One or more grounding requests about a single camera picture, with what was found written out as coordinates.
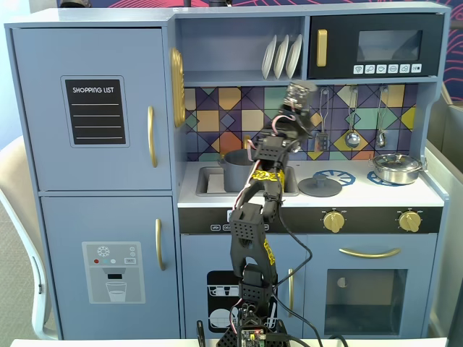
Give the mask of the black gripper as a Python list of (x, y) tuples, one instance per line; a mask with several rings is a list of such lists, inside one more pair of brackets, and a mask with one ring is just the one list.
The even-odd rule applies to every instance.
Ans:
[(289, 106), (281, 107), (281, 114), (271, 122), (271, 146), (286, 150), (300, 150), (306, 139), (312, 139), (309, 113), (294, 113)]

